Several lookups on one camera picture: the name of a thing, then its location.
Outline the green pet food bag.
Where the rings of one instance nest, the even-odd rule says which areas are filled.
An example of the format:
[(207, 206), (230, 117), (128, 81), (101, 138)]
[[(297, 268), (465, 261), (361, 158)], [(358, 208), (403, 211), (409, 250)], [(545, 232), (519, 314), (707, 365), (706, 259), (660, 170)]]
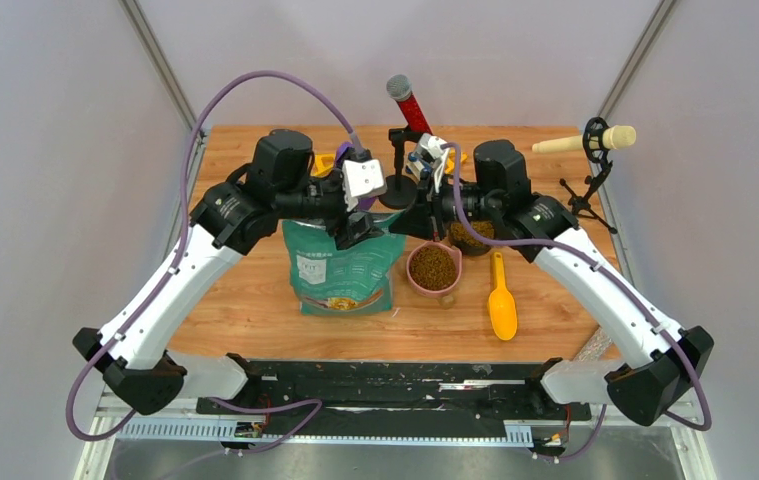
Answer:
[(338, 250), (318, 225), (281, 222), (290, 259), (290, 285), (302, 314), (358, 316), (392, 308), (391, 270), (406, 242), (405, 236), (388, 231), (397, 216), (375, 212), (375, 226), (382, 235), (346, 250)]

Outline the yellow scoop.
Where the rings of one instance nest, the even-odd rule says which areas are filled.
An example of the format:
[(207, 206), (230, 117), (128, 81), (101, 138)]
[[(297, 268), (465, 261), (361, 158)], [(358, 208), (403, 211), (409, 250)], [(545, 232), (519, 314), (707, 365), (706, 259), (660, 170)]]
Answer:
[(493, 252), (490, 264), (492, 290), (487, 301), (488, 314), (496, 337), (502, 341), (509, 341), (517, 334), (519, 323), (515, 299), (507, 288), (503, 254)]

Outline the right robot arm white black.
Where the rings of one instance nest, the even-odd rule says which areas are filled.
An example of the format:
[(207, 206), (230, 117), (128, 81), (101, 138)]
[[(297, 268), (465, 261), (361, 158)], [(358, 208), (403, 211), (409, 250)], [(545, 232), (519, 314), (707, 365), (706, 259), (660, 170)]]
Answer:
[(566, 288), (619, 349), (622, 360), (556, 360), (526, 390), (526, 403), (551, 417), (571, 403), (612, 405), (650, 426), (667, 416), (707, 431), (711, 411), (700, 377), (714, 347), (702, 327), (685, 329), (645, 298), (599, 251), (577, 217), (552, 196), (535, 193), (526, 161), (508, 140), (474, 150), (475, 179), (445, 174), (457, 144), (425, 134), (416, 152), (431, 161), (393, 233), (442, 239), (457, 222), (476, 241), (519, 252)]

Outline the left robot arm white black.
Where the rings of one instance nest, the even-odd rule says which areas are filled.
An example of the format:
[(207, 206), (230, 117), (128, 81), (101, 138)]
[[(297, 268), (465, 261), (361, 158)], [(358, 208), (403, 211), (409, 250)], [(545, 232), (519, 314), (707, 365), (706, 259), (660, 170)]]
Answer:
[(74, 347), (134, 412), (151, 415), (179, 398), (220, 398), (238, 413), (259, 405), (261, 386), (239, 355), (171, 353), (167, 346), (206, 292), (281, 220), (321, 223), (339, 250), (381, 235), (358, 208), (360, 197), (384, 191), (381, 162), (351, 146), (340, 167), (315, 178), (314, 160), (301, 132), (276, 129), (260, 138), (249, 163), (204, 193), (143, 291), (102, 328), (76, 334)]

